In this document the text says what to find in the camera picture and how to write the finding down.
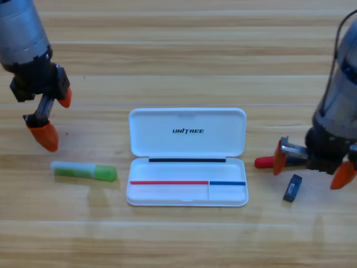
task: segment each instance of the marker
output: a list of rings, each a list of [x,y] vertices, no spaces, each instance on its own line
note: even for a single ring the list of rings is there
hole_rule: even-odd
[[[295,156],[287,156],[285,166],[304,166],[307,160]],[[254,165],[257,169],[272,168],[274,163],[274,156],[258,157]]]
[[[53,161],[50,168],[58,176],[93,178],[106,181],[115,181],[117,179],[117,170],[114,166]]]

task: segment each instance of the case lid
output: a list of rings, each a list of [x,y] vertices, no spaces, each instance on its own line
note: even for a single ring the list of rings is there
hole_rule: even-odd
[[[129,115],[137,156],[226,157],[244,151],[247,116],[239,108],[141,108]]]

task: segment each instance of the unitree logo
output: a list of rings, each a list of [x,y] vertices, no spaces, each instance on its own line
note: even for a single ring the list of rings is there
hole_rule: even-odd
[[[186,129],[181,129],[181,130],[172,130],[172,133],[204,133],[205,130],[186,130]]]

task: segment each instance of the silver metal part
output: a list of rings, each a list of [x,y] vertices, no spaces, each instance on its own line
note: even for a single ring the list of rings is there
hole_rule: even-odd
[[[327,132],[345,139],[357,139],[357,84],[341,70],[357,71],[357,20],[350,26],[337,51],[339,68],[332,77],[324,106],[325,115],[315,112],[317,122]]]
[[[280,142],[280,150],[283,154],[296,156],[302,159],[308,159],[307,148],[289,143],[288,137],[282,137]]]
[[[0,63],[28,63],[43,55],[49,45],[32,0],[0,4]]]
[[[347,30],[337,52],[337,61],[340,66],[345,59],[353,68],[357,68],[357,20]]]
[[[48,119],[55,99],[43,94],[35,112],[37,119]]]

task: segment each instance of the black strip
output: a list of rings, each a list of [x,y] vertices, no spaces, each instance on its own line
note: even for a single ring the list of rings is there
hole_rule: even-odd
[[[225,158],[149,158],[149,162],[225,162]]]

